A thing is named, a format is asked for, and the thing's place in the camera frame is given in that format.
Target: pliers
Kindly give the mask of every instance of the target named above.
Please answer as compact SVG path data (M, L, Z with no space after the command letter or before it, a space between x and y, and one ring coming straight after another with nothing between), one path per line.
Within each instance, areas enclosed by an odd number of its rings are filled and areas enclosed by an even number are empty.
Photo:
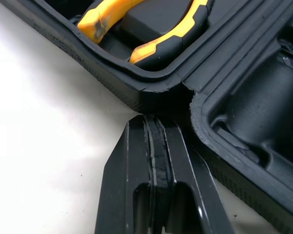
M77 27L98 44L106 32L135 5L144 0L103 0L88 10ZM189 40L202 30L212 0L193 0L188 13L168 33L135 48L130 62L144 68L151 64L178 56L188 46Z

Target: molded compartment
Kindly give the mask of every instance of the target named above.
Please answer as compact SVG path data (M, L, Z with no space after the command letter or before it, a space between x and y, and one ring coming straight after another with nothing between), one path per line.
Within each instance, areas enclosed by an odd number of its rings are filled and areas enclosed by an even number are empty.
M67 18L72 24L77 25L90 8L98 6L103 0L45 0L57 12ZM209 0L209 9L214 0ZM110 55L129 62L130 56L136 47L155 40L172 30L187 14L192 0L146 0L130 10L116 23L103 37L98 45ZM162 54L162 59L144 66L148 71L159 71L167 67L175 58L188 48L207 29L207 19L202 23L203 29L189 33L181 40L182 48L164 49L176 50ZM163 45L157 46L160 51Z
M278 231L293 234L293 17L265 42L233 68L228 62L205 73L205 86L186 81L196 91L192 143L220 182Z

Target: white surface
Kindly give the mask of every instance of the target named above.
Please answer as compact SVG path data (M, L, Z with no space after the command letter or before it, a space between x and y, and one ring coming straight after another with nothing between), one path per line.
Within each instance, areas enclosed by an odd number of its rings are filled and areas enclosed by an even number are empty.
M0 4L0 234L93 234L104 164L135 115ZM217 185L237 234L275 233Z

